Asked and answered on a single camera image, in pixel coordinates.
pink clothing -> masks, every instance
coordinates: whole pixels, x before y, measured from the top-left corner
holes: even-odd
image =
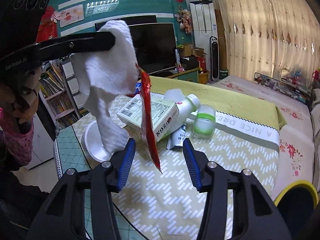
[[[4,144],[7,150],[20,165],[28,165],[31,161],[32,153],[33,118],[31,120],[31,129],[28,133],[15,133],[13,131],[12,118],[0,108],[0,126],[4,132]]]

curtain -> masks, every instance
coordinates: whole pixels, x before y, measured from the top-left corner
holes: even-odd
[[[307,86],[320,60],[320,25],[305,0],[270,0],[276,39],[274,78],[284,70],[302,70]]]
[[[213,0],[221,11],[229,73],[253,80],[254,73],[272,76],[273,11],[269,0]]]

cartoon poster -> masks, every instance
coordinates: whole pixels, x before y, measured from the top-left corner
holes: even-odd
[[[74,7],[65,9],[60,11],[61,13],[61,20],[60,20],[60,27],[67,26],[71,23],[75,23],[78,21],[82,21],[84,19],[83,14],[83,5],[79,4]]]

red plastic wrapper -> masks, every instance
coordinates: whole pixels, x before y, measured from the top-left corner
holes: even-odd
[[[146,141],[148,145],[148,150],[150,153],[150,157],[161,172],[160,169],[160,159],[158,155],[158,150],[156,147],[156,139],[155,135],[153,134],[153,127],[152,127],[152,116],[151,116],[151,98],[150,98],[150,88],[151,82],[149,75],[142,70],[138,65],[137,68],[140,70],[141,75],[141,100],[142,100],[142,138]]]

white cardboard box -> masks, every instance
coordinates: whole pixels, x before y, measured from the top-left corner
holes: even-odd
[[[166,133],[171,122],[179,115],[179,109],[173,101],[165,100],[151,93],[151,116],[153,133],[156,141],[160,141]],[[142,132],[142,100],[140,95],[135,95],[118,113],[118,118],[135,129]]]

